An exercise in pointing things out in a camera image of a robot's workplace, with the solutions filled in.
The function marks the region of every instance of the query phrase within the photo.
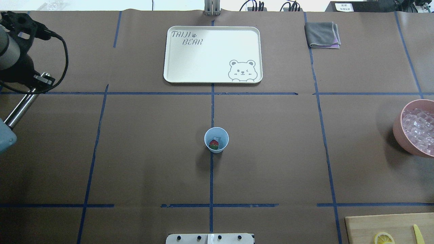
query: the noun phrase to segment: strawberry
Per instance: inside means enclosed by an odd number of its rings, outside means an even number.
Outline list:
[[[218,149],[218,141],[212,140],[210,142],[210,148],[213,149],[213,150],[217,150]]]

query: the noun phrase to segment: knife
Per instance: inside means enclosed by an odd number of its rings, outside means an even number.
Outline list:
[[[413,229],[414,229],[414,235],[416,236],[416,243],[417,244],[425,244],[424,238],[422,237],[422,233],[419,230],[419,227],[414,224]]]

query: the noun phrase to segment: metal rod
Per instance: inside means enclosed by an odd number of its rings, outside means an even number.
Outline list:
[[[5,119],[4,123],[9,126],[11,130],[18,124],[20,119],[29,110],[29,107],[35,101],[39,94],[25,95],[23,99],[18,103],[18,105],[13,109],[9,116]]]

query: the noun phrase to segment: lemon slice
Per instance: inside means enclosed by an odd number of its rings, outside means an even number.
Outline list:
[[[388,233],[380,232],[375,235],[374,244],[395,244],[395,240]]]

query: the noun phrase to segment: brown table surface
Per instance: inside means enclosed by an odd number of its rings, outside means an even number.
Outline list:
[[[222,11],[30,12],[64,37],[67,76],[0,156],[1,243],[164,243],[254,233],[256,243],[348,243],[344,218],[434,212],[434,160],[397,144],[409,101],[434,95],[434,15]],[[304,23],[338,24],[309,50]],[[257,85],[163,78],[171,26],[254,26]],[[219,50],[206,54],[218,55]],[[60,41],[35,40],[59,78]],[[2,90],[0,117],[21,95]],[[203,135],[225,128],[211,155]]]

